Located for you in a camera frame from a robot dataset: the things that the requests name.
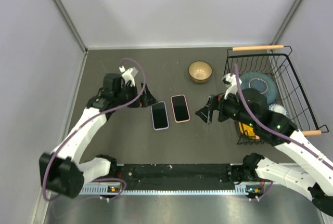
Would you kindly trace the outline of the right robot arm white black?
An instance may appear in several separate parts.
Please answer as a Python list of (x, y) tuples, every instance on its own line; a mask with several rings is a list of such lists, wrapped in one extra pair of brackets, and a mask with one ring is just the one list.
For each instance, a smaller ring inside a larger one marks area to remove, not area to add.
[(304, 170), (298, 172), (253, 153), (243, 161), (242, 172), (247, 179), (276, 182), (300, 193), (321, 212), (332, 215), (332, 161), (287, 116), (271, 111), (264, 95), (256, 89), (211, 95), (196, 115), (211, 124), (214, 111), (219, 113), (219, 122), (232, 119), (251, 126), (261, 140), (289, 156)]

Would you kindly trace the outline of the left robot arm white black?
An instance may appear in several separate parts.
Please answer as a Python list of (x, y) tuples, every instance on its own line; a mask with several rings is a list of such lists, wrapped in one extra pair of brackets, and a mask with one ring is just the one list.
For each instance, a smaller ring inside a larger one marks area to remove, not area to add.
[(157, 103), (145, 82), (138, 91), (135, 83), (136, 68), (120, 67), (120, 73), (108, 73), (97, 95), (87, 103), (83, 113), (67, 137), (51, 153), (43, 153), (39, 159), (43, 193), (48, 190), (69, 198), (75, 198), (83, 186), (104, 177), (114, 180), (118, 168), (115, 159), (98, 155), (81, 163), (81, 157), (99, 129), (112, 114), (124, 107), (146, 108)]

